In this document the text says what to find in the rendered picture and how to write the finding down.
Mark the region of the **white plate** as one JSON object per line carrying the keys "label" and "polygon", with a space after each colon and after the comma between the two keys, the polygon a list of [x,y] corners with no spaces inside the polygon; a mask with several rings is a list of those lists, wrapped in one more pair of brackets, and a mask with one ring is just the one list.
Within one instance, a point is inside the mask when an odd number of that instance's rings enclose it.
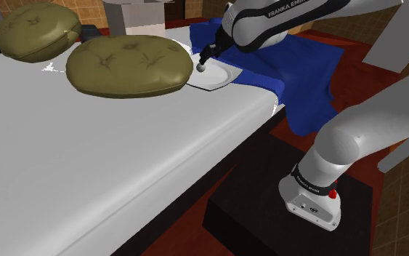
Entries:
{"label": "white plate", "polygon": [[236,80],[243,71],[241,68],[210,58],[205,62],[205,70],[200,72],[196,68],[199,64],[200,55],[194,54],[191,59],[194,69],[187,84],[207,91],[227,86]]}

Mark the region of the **blue blanket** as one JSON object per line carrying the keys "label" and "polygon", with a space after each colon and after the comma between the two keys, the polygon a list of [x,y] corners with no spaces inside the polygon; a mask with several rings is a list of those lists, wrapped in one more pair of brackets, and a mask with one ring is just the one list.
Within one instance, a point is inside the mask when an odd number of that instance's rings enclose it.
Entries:
{"label": "blue blanket", "polygon": [[275,93],[286,107],[291,131],[317,132],[338,112],[331,105],[331,77],[344,50],[288,34],[281,42],[252,53],[232,46],[218,61],[241,68],[234,80]]}

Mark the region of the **grey cabinet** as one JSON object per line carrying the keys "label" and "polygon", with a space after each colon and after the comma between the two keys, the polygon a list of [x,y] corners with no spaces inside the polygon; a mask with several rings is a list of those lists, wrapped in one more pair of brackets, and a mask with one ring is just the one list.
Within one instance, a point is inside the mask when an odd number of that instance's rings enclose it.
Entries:
{"label": "grey cabinet", "polygon": [[165,3],[173,0],[102,0],[111,36],[165,36]]}

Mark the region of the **large olive green cushion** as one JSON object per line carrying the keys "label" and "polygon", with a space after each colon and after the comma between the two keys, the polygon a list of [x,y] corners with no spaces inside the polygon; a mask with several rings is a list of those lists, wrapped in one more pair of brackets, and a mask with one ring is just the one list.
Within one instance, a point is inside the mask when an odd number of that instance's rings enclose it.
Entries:
{"label": "large olive green cushion", "polygon": [[154,97],[183,88],[194,70],[189,52],[161,36],[101,36],[69,55],[68,81],[84,94],[125,99]]}

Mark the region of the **dark grey box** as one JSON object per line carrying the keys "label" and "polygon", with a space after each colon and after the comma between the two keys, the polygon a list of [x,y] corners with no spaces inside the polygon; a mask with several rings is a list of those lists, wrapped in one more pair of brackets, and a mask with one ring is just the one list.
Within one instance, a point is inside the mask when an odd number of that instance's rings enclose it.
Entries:
{"label": "dark grey box", "polygon": [[80,42],[85,43],[91,39],[102,36],[100,30],[94,24],[83,24],[81,26]]}

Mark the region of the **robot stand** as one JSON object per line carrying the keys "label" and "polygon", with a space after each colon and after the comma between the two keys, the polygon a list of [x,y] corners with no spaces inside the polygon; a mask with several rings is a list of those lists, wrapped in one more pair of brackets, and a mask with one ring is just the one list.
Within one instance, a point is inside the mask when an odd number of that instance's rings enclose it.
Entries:
{"label": "robot stand", "polygon": [[203,227],[235,256],[370,256],[372,189],[342,175],[341,221],[326,231],[290,213],[278,191],[303,151],[267,134],[208,200]]}

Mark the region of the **white bed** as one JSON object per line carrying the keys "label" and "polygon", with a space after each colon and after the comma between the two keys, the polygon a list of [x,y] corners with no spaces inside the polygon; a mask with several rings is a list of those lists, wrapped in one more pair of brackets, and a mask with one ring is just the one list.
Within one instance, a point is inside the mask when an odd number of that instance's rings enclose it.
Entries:
{"label": "white bed", "polygon": [[0,55],[0,256],[110,256],[280,110],[241,84],[85,95],[67,58]]}

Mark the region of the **small olive green cushion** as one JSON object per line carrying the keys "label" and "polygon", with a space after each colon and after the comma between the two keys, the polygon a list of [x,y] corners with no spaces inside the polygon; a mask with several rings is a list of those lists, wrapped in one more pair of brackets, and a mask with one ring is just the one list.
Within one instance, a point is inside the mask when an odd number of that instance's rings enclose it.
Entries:
{"label": "small olive green cushion", "polygon": [[51,2],[19,7],[0,22],[1,53],[25,63],[51,60],[69,49],[81,34],[71,9]]}

